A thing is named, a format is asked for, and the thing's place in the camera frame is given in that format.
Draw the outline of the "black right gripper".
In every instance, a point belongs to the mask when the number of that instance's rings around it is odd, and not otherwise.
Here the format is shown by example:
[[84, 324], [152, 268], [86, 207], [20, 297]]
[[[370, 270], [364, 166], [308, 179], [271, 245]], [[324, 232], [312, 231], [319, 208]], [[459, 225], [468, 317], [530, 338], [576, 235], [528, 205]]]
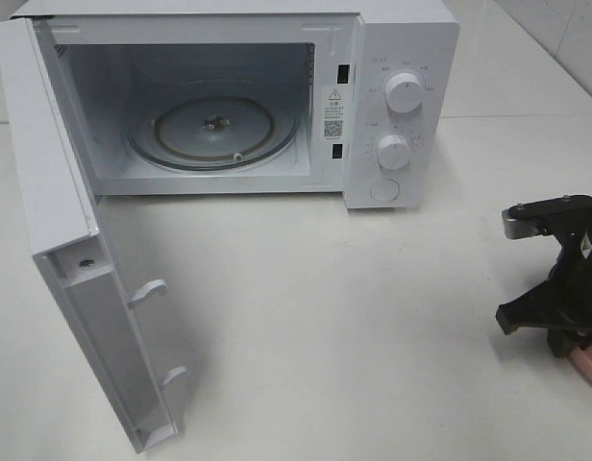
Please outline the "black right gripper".
[[501, 304], [496, 320], [506, 335], [518, 328], [545, 329], [553, 355], [567, 357], [592, 345], [592, 216], [583, 232], [557, 242], [560, 253], [548, 277]]

